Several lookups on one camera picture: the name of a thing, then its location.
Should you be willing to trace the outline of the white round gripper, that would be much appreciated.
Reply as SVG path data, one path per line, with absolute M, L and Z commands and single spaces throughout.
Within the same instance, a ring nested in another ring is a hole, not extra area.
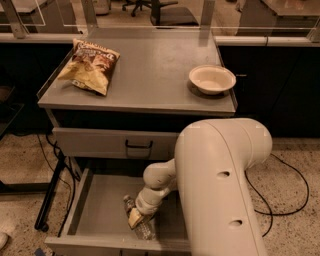
M 137 208 L 132 208 L 128 224 L 131 229 L 135 229 L 140 223 L 150 221 L 153 214 L 158 211 L 165 197 L 163 191 L 143 188 L 136 197 L 135 204 Z

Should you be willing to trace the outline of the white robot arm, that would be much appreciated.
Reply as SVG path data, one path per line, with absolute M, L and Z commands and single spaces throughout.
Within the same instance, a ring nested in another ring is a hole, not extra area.
M 174 158 L 149 165 L 134 228 L 179 192 L 192 256 L 267 256 L 244 171 L 264 162 L 272 150 L 268 129 L 248 118 L 206 119 L 180 133 Z

